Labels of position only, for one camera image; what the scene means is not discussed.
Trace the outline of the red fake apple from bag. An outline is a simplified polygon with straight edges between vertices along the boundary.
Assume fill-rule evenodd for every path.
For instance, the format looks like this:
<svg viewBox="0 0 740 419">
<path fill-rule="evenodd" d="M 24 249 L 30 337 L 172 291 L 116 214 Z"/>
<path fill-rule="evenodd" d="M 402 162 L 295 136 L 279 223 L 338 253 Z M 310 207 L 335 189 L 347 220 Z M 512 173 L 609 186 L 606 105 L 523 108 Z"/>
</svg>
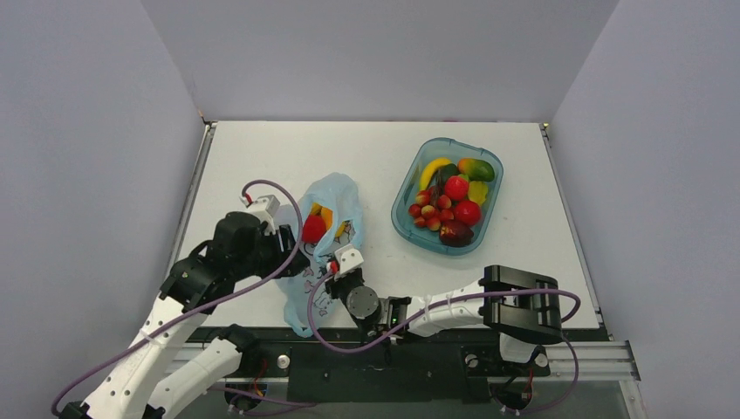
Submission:
<svg viewBox="0 0 740 419">
<path fill-rule="evenodd" d="M 302 241 L 308 244 L 317 244 L 326 232 L 327 227 L 324 219 L 319 215 L 309 215 L 303 224 Z"/>
</svg>

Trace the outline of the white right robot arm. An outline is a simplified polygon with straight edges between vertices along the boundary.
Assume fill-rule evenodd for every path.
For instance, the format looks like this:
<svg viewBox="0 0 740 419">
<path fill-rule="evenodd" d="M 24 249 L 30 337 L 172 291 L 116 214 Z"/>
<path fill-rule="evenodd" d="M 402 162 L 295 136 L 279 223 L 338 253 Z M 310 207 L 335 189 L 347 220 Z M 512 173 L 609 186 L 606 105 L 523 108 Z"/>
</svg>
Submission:
<svg viewBox="0 0 740 419">
<path fill-rule="evenodd" d="M 562 342 L 564 291 L 556 279 L 502 265 L 484 268 L 480 279 L 450 292 L 422 297 L 381 298 L 366 286 L 360 268 L 333 273 L 322 285 L 360 330 L 361 352 L 379 344 L 429 338 L 465 326 L 485 326 L 504 337 L 492 349 L 494 365 L 513 373 L 527 360 L 524 345 Z"/>
</svg>

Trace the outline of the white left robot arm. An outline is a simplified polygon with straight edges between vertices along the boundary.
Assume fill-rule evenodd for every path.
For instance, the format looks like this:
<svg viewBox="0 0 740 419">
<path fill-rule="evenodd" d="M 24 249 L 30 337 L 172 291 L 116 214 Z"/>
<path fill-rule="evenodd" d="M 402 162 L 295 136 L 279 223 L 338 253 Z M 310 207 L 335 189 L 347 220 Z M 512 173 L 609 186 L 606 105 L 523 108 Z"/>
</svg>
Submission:
<svg viewBox="0 0 740 419">
<path fill-rule="evenodd" d="M 105 380 L 81 401 L 62 405 L 64 388 L 51 405 L 57 418 L 154 418 L 163 407 L 149 400 L 167 366 L 190 335 L 224 302 L 238 297 L 236 283 L 256 277 L 250 292 L 274 278 L 290 276 L 308 265 L 298 253 L 296 230 L 277 225 L 270 213 L 228 213 L 212 238 L 176 261 L 152 309 L 129 347 L 72 382 L 102 370 Z"/>
</svg>

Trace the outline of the light blue plastic bag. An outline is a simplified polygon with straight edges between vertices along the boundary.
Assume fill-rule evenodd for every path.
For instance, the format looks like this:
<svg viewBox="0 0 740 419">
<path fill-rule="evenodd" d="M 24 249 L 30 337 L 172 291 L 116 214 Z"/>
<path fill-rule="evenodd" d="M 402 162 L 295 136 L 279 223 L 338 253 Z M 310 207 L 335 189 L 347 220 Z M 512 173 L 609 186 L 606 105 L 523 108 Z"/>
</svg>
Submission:
<svg viewBox="0 0 740 419">
<path fill-rule="evenodd" d="M 348 175 L 331 173 L 312 183 L 298 200 L 300 214 L 305 221 L 313 203 L 333 211 L 333 226 L 317 244 L 304 243 L 299 250 L 307 256 L 310 267 L 297 276 L 274 281 L 285 295 L 284 322 L 299 337 L 312 336 L 307 314 L 311 313 L 316 326 L 321 326 L 332 314 L 337 301 L 320 288 L 311 294 L 323 277 L 323 270 L 334 252 L 347 244 L 360 249 L 365 236 L 363 207 L 356 182 Z"/>
</svg>

